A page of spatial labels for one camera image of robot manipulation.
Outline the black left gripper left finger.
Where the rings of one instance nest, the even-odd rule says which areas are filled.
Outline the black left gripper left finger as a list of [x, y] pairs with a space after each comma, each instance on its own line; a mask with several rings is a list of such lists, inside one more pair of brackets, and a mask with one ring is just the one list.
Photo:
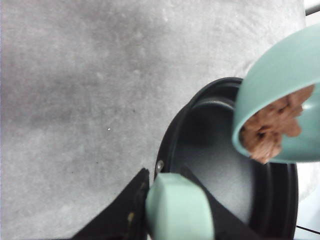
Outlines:
[[142, 168], [102, 212], [78, 231], [73, 240], [146, 240], [145, 202], [150, 172]]

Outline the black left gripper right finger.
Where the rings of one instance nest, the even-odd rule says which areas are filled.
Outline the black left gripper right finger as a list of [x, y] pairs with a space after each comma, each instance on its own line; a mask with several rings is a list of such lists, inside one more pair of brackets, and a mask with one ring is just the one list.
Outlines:
[[183, 166], [180, 173], [198, 185], [206, 194], [211, 208], [214, 236], [216, 240], [262, 240], [263, 238], [251, 230], [239, 218], [233, 215], [207, 190], [200, 180], [187, 167]]

